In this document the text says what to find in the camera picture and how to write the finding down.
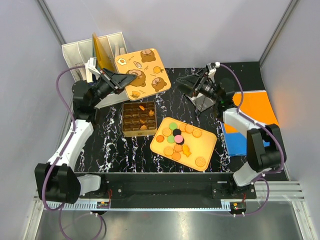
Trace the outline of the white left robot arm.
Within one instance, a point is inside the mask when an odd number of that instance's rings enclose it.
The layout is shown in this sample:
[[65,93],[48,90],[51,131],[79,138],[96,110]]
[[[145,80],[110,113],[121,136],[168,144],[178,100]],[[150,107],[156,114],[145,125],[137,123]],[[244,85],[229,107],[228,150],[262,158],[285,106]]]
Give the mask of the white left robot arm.
[[71,117],[69,131],[47,163],[39,163],[34,169],[38,196],[48,210],[47,202],[74,204],[80,196],[90,192],[97,198],[108,193],[108,186],[99,175],[76,176],[74,169],[81,150],[99,122],[97,104],[111,93],[123,92],[136,78],[135,74],[103,68],[96,82],[79,80],[73,84],[72,105],[65,104]]

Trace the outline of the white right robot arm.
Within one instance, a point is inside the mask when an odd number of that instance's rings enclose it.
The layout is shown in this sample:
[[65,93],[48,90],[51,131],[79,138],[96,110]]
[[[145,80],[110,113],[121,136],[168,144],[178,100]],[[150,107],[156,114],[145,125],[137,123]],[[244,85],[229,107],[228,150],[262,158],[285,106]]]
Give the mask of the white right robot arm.
[[227,185],[228,195],[236,199],[244,194],[246,187],[262,179],[265,174],[281,172],[287,156],[279,126],[262,123],[245,114],[241,104],[234,103],[235,87],[232,81],[228,78],[215,81],[218,68],[231,70],[220,62],[213,62],[176,81],[187,96],[202,94],[213,100],[215,118],[232,126],[246,138],[246,163],[233,173]]

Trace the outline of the yellow cookie tray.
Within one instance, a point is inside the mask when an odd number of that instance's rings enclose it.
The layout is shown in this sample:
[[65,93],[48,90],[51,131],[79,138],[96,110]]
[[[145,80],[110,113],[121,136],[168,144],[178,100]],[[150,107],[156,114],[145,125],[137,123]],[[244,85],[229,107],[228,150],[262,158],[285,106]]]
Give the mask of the yellow cookie tray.
[[[173,131],[169,128],[171,122],[177,123],[177,128],[181,130],[183,142],[175,142]],[[214,133],[190,123],[166,117],[162,120],[150,143],[150,150],[176,163],[203,172],[209,167],[216,143],[217,136]],[[203,167],[196,166],[195,161],[198,157],[205,159],[206,163]]]

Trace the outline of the brown compartment cookie box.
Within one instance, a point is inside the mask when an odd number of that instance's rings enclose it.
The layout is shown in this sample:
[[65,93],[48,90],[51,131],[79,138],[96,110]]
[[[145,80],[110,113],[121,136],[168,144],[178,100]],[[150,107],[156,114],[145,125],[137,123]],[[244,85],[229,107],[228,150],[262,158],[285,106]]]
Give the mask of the brown compartment cookie box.
[[[144,106],[146,110],[141,110],[139,106]],[[154,115],[149,116],[149,111],[154,111]],[[121,129],[126,138],[153,136],[158,129],[155,102],[124,103],[122,107]]]

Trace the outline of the orange flower cookie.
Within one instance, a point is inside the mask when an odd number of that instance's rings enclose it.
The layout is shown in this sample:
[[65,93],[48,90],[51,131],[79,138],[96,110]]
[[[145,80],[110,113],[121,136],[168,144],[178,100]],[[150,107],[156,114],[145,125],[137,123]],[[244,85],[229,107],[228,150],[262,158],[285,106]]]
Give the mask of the orange flower cookie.
[[150,117],[152,117],[154,114],[155,114],[155,113],[154,113],[154,111],[152,111],[152,110],[150,110],[150,111],[148,112],[148,115],[149,115]]

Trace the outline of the silver tin lid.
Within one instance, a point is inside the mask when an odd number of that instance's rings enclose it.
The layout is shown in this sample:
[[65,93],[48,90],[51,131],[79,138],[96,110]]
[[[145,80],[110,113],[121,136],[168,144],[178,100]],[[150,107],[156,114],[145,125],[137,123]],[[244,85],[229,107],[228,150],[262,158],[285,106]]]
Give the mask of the silver tin lid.
[[121,74],[135,75],[133,82],[125,87],[131,101],[162,93],[171,88],[164,64],[155,48],[119,55],[116,68]]

